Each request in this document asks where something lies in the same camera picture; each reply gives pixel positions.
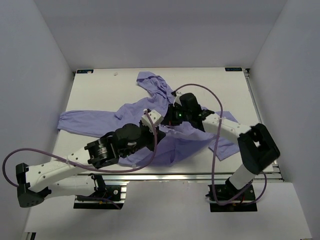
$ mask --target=white tabletop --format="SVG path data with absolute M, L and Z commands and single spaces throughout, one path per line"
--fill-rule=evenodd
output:
M 140 71 L 150 71 L 162 76 L 172 89 L 197 83 L 210 88 L 220 98 L 223 109 L 242 124 L 253 126 L 258 123 L 248 85 L 242 71 L 226 72 L 224 68 L 129 68 L 94 69 L 93 73 L 76 74 L 72 86 L 67 111 L 101 110 L 117 111 L 123 104 L 135 103 L 149 94 L 138 86 L 136 79 Z M 202 106 L 219 111 L 214 97 L 202 88 L 188 86 L 182 93 L 192 92 Z M 96 138 L 71 134 L 61 130 L 56 141 L 54 154 L 66 156 L 84 147 Z M 148 166 L 135 174 L 209 174 L 213 153 L 207 147 L 181 162 L 171 166 Z M 223 161 L 216 161 L 215 172 L 233 173 L 242 164 L 240 153 Z M 130 167 L 112 165 L 109 170 L 124 170 Z M 272 166 L 265 172 L 273 172 Z
M 260 194 L 263 183 L 253 183 Z M 311 234 L 292 183 L 269 183 L 257 212 L 210 212 L 207 183 L 137 181 L 121 210 L 73 209 L 74 197 L 31 208 L 36 240 L 299 240 Z

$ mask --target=gray wall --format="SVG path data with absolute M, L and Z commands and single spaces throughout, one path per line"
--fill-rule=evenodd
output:
M 249 68 L 287 0 L 35 0 L 77 68 Z
M 263 121 L 292 181 L 314 239 L 320 239 L 320 1 L 289 0 L 251 69 Z
M 21 147 L 51 151 L 73 76 L 32 0 L 0 1 L 0 73 L 0 159 Z M 16 181 L 18 163 L 43 160 L 18 153 L 9 160 L 9 177 Z M 2 176 L 0 190 L 0 238 L 18 240 L 28 209 L 19 207 L 16 189 Z

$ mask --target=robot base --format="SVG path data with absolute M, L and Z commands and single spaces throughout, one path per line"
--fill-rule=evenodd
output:
M 99 185 L 104 185 L 103 179 L 100 175 L 94 176 L 99 181 Z M 96 191 L 90 195 L 92 198 L 108 198 L 115 202 L 120 208 L 123 207 L 123 203 L 118 203 L 121 200 L 121 185 L 104 185 L 101 188 L 97 188 Z M 107 203 L 105 201 L 88 199 L 86 197 L 77 196 L 77 202 L 74 203 L 74 209 L 115 209 L 116 206 Z
M 215 185 L 215 193 L 219 201 L 227 201 L 234 196 L 225 184 Z M 211 213 L 221 213 L 221 212 L 257 212 L 257 204 L 252 203 L 246 205 L 246 203 L 252 202 L 256 199 L 255 191 L 251 185 L 238 199 L 230 204 L 220 206 L 218 205 L 212 194 L 212 185 L 209 185 L 209 193 L 206 195 L 210 200 L 210 212 Z

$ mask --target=purple cloth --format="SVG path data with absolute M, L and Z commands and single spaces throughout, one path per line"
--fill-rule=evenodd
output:
M 119 108 L 117 112 L 97 110 L 73 110 L 63 112 L 60 116 L 58 129 L 70 133 L 90 137 L 101 137 L 108 132 L 115 131 L 128 123 L 139 124 L 144 109 L 156 110 L 165 115 L 168 105 L 173 103 L 173 90 L 166 81 L 152 72 L 140 72 L 137 84 L 147 90 L 151 97 L 145 97 L 135 103 L 127 103 Z M 236 122 L 230 112 L 224 111 L 223 116 Z M 183 122 L 175 127 L 159 127 L 166 133 L 164 139 L 158 144 L 153 165 L 170 165 L 179 162 L 203 147 L 209 145 L 213 150 L 216 135 L 195 129 L 188 122 Z M 220 161 L 239 152 L 236 144 L 221 137 L 218 142 L 217 157 Z M 150 159 L 151 151 L 146 147 L 133 155 L 121 158 L 119 164 L 124 166 L 143 165 Z

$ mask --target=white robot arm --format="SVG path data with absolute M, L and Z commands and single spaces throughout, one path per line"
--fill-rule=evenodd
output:
M 152 115 L 151 119 L 157 127 L 158 143 L 166 135 L 159 130 L 159 124 L 177 126 L 182 122 L 189 122 L 196 129 L 215 134 L 220 121 L 220 116 L 213 111 L 202 110 L 192 93 L 176 96 L 174 104 L 168 106 L 164 118 L 155 110 L 149 111 L 149 115 Z M 139 126 L 126 124 L 115 132 L 109 132 L 87 144 L 86 147 L 69 154 L 66 159 L 95 169 L 117 164 L 120 157 L 127 157 L 141 148 L 147 147 L 153 150 L 152 129 L 151 123 L 143 115 Z M 275 142 L 263 124 L 247 126 L 222 119 L 220 135 L 239 145 L 242 158 L 242 165 L 225 182 L 232 194 L 240 192 L 280 156 Z M 75 176 L 85 171 L 83 168 L 58 160 L 36 166 L 18 164 L 16 177 L 19 205 L 22 208 L 29 208 L 52 197 L 104 193 L 106 185 L 101 175 Z
M 176 126 L 182 122 L 206 133 L 216 134 L 220 116 L 211 110 L 202 110 L 192 93 L 176 96 L 174 104 L 170 104 L 162 124 Z M 242 165 L 226 181 L 227 187 L 234 193 L 240 192 L 254 177 L 280 156 L 266 126 L 258 123 L 247 126 L 223 118 L 221 120 L 220 136 L 237 144 L 240 149 Z
M 166 136 L 159 130 L 163 117 L 155 110 L 148 111 L 148 115 L 155 126 L 156 139 L 159 143 Z M 100 139 L 66 156 L 67 162 L 57 159 L 34 166 L 20 163 L 16 166 L 19 205 L 22 208 L 29 208 L 52 197 L 90 196 L 97 191 L 103 192 L 106 185 L 102 176 L 76 176 L 88 170 L 75 166 L 74 163 L 98 170 L 117 164 L 119 158 L 125 158 L 144 147 L 153 151 L 154 145 L 153 126 L 144 114 L 139 126 L 128 123 L 114 132 L 108 132 Z

